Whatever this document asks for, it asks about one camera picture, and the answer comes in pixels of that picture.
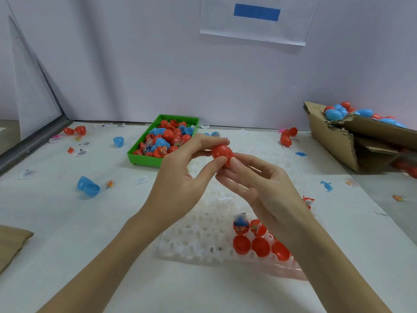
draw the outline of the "person's right hand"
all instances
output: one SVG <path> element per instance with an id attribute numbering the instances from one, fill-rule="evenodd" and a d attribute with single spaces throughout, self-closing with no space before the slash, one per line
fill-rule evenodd
<path id="1" fill-rule="evenodd" d="M 235 153 L 231 170 L 216 179 L 245 199 L 266 228 L 284 245 L 291 245 L 300 226 L 316 222 L 283 168 L 255 156 Z"/>

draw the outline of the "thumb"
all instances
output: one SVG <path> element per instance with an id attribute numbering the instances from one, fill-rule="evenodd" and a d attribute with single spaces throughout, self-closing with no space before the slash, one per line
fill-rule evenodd
<path id="1" fill-rule="evenodd" d="M 206 188 L 211 178 L 213 178 L 216 172 L 222 168 L 226 162 L 227 157 L 220 156 L 206 164 L 200 171 L 199 175 L 195 178 L 198 184 L 202 184 L 204 188 Z"/>
<path id="2" fill-rule="evenodd" d="M 262 186 L 262 184 L 266 181 L 265 178 L 246 167 L 236 157 L 230 158 L 230 167 L 244 184 L 249 184 L 254 188 Z"/>

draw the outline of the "cardboard box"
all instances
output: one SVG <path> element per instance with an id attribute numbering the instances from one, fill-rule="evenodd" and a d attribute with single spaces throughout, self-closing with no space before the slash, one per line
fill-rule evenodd
<path id="1" fill-rule="evenodd" d="M 417 131 L 356 114 L 329 122 L 323 114 L 325 107 L 304 103 L 311 133 L 333 156 L 355 171 L 380 171 L 399 157 L 390 143 L 417 150 Z"/>

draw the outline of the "hand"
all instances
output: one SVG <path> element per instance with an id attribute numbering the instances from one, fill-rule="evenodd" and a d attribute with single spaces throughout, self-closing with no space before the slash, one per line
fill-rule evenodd
<path id="1" fill-rule="evenodd" d="M 315 221 L 287 173 L 255 156 L 235 153 L 233 171 L 221 168 L 216 179 L 240 195 L 266 228 L 284 245 L 290 245 L 300 225 Z"/>
<path id="2" fill-rule="evenodd" d="M 156 222 L 164 231 L 190 212 L 211 178 L 227 162 L 227 158 L 221 156 L 212 160 L 195 179 L 187 166 L 191 159 L 211 156 L 211 151 L 207 149 L 220 144 L 229 145 L 230 141 L 227 138 L 195 134 L 183 146 L 166 155 L 148 199 L 139 213 L 145 214 L 147 220 Z"/>

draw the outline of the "forearm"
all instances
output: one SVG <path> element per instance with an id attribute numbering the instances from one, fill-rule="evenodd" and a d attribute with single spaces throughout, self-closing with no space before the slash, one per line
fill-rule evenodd
<path id="1" fill-rule="evenodd" d="M 159 234 L 154 224 L 146 218 L 136 221 L 139 218 L 142 217 L 135 215 L 128 220 L 110 244 L 38 313 L 104 311 L 132 264 Z"/>
<path id="2" fill-rule="evenodd" d="M 327 312 L 391 312 L 320 224 L 299 233 L 290 249 Z"/>

